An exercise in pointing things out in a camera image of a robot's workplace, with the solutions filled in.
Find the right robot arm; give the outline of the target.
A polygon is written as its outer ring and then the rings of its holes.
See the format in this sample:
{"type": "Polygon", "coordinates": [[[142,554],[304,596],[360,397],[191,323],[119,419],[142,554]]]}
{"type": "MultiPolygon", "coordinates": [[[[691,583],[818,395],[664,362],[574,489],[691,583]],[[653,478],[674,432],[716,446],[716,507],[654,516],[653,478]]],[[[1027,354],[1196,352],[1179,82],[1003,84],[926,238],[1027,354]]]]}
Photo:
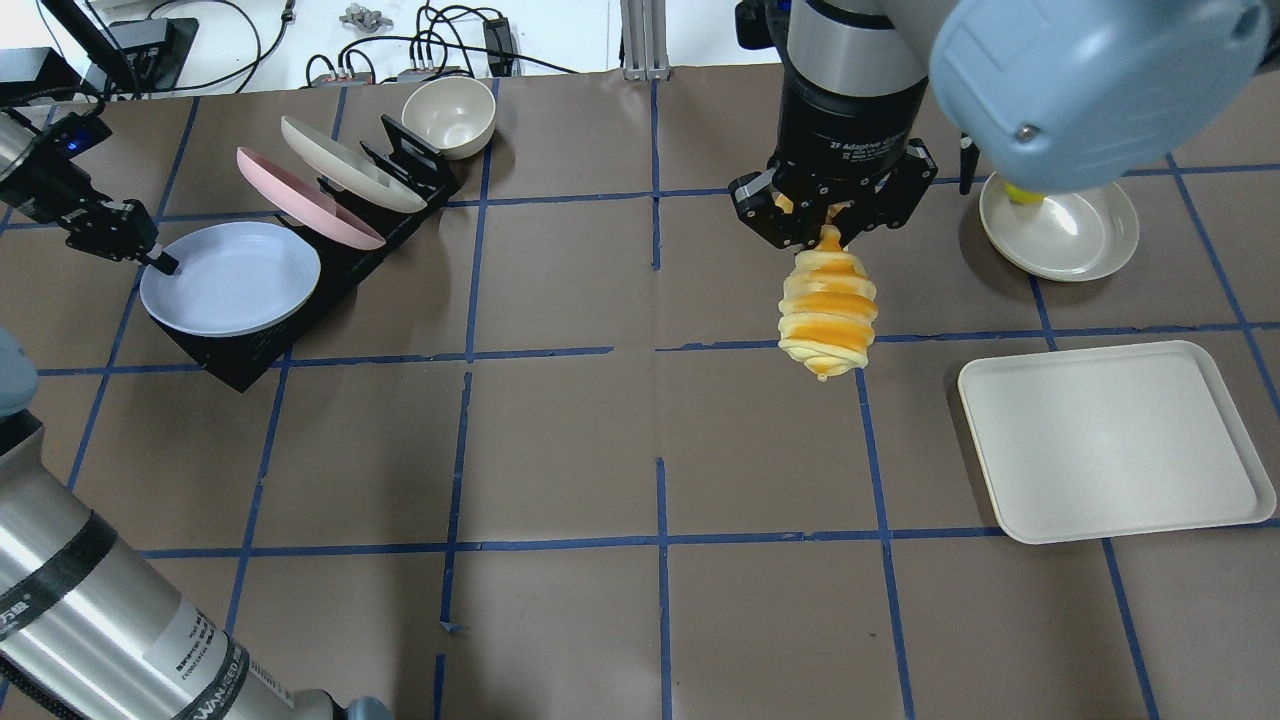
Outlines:
{"type": "Polygon", "coordinates": [[[1275,1],[741,1],[739,42],[780,54],[774,151],[735,179],[777,249],[906,223],[938,169],[924,96],[1018,188],[1091,190],[1198,135],[1277,67],[1275,1]]]}

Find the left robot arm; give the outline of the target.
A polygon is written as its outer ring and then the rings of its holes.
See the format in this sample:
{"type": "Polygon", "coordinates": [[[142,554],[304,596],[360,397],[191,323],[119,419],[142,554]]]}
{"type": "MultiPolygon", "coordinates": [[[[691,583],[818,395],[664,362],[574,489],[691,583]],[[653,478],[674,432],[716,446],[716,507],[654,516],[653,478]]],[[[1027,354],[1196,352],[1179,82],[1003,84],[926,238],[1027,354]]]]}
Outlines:
{"type": "MultiPolygon", "coordinates": [[[[100,193],[77,167],[109,135],[97,113],[38,129],[3,110],[3,201],[55,223],[73,249],[172,275],[142,202],[100,193]]],[[[3,675],[69,719],[389,719],[379,700],[338,705],[285,689],[246,647],[147,564],[42,461],[29,411],[35,364],[3,334],[3,675]]]]}

